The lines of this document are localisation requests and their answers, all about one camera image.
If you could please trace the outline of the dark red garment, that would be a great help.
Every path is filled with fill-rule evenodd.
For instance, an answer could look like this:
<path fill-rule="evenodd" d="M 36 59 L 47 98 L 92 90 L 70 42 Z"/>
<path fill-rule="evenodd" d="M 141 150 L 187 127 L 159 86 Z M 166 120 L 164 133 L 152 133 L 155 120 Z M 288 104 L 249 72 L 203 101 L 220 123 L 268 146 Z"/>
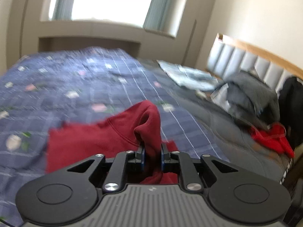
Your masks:
<path fill-rule="evenodd" d="M 161 154 L 158 108 L 148 100 L 94 124 L 64 122 L 48 134 L 46 172 L 51 173 L 95 154 L 115 157 L 144 145 L 152 160 Z"/>

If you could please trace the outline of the grey bed blanket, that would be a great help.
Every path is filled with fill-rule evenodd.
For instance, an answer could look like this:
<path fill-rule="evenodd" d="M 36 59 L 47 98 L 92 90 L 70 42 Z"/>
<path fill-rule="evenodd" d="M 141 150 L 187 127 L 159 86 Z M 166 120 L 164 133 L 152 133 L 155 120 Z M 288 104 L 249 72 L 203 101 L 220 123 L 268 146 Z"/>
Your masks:
<path fill-rule="evenodd" d="M 257 144 L 250 134 L 238 127 L 232 117 L 220 107 L 200 99 L 194 91 L 175 84 L 157 61 L 141 58 L 138 61 L 154 73 L 169 95 L 214 136 L 216 145 L 231 163 L 272 180 L 284 181 L 292 166 L 292 159 Z"/>

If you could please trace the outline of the light blue folded cloth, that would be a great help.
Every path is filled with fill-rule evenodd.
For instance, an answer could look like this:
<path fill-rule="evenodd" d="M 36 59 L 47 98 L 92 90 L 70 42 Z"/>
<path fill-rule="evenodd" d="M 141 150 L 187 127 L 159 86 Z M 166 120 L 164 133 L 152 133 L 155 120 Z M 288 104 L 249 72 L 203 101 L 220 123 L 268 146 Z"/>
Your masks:
<path fill-rule="evenodd" d="M 166 61 L 157 62 L 167 76 L 179 87 L 207 92 L 215 90 L 219 85 L 218 79 L 208 72 L 168 63 Z"/>

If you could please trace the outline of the grey jacket pile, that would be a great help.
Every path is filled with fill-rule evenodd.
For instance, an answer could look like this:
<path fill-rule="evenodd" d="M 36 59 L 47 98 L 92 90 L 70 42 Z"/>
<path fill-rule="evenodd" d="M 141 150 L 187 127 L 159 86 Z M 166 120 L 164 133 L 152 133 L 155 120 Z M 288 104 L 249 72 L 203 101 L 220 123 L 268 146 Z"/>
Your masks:
<path fill-rule="evenodd" d="M 268 130 L 280 120 L 278 95 L 256 72 L 241 70 L 228 76 L 210 99 L 244 126 Z"/>

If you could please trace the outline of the bright red garment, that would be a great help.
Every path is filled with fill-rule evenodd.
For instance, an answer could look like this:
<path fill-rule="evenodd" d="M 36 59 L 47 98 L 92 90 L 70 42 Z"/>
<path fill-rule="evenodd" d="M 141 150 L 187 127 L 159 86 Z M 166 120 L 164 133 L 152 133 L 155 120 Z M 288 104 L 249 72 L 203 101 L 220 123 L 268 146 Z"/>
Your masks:
<path fill-rule="evenodd" d="M 286 130 L 282 124 L 273 123 L 268 130 L 251 127 L 249 133 L 252 139 L 261 146 L 279 155 L 286 155 L 290 159 L 295 157 L 294 150 L 286 138 Z"/>

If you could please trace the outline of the blue plaid floral quilt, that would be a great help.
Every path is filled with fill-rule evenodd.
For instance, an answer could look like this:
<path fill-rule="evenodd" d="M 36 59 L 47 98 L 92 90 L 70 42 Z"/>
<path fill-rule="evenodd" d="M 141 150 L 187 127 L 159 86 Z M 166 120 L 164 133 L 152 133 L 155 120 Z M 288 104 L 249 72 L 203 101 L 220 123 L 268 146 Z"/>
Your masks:
<path fill-rule="evenodd" d="M 99 47 L 23 56 L 1 77 L 1 226 L 18 226 L 18 189 L 43 176 L 48 132 L 65 122 L 91 124 L 149 100 L 160 134 L 197 158 L 225 159 L 211 132 L 121 49 Z"/>

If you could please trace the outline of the blue-grey right curtain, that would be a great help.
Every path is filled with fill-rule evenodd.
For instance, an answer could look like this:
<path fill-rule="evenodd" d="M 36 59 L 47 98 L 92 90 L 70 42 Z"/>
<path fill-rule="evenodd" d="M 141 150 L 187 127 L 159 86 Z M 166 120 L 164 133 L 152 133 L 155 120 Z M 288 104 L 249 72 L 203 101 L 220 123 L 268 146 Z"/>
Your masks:
<path fill-rule="evenodd" d="M 151 0 L 143 28 L 151 31 L 164 31 L 172 0 Z"/>

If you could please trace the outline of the blue-grey curtain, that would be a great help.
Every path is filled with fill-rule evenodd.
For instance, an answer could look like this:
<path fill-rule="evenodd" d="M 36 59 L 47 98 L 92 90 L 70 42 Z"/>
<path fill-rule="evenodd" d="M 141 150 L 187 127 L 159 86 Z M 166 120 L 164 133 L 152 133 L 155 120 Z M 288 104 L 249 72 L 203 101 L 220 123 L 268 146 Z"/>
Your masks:
<path fill-rule="evenodd" d="M 164 31 L 172 0 L 151 0 L 143 28 L 151 31 Z"/>
<path fill-rule="evenodd" d="M 53 20 L 70 21 L 74 0 L 56 0 Z"/>

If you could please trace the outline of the black garment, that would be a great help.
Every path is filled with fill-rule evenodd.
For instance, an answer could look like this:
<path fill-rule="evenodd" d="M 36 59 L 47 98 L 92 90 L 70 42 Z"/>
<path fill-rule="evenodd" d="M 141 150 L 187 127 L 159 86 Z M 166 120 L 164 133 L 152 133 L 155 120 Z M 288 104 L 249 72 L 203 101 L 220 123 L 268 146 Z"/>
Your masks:
<path fill-rule="evenodd" d="M 279 91 L 280 123 L 292 149 L 302 144 L 302 96 L 302 79 L 295 76 L 287 78 Z"/>

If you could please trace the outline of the blue-grey left curtain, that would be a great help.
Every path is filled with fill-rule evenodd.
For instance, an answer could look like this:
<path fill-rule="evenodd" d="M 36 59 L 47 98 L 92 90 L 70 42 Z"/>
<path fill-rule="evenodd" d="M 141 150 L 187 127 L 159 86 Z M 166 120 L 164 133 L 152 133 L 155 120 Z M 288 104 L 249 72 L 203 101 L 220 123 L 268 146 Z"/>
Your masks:
<path fill-rule="evenodd" d="M 56 0 L 53 20 L 70 21 L 74 0 Z"/>

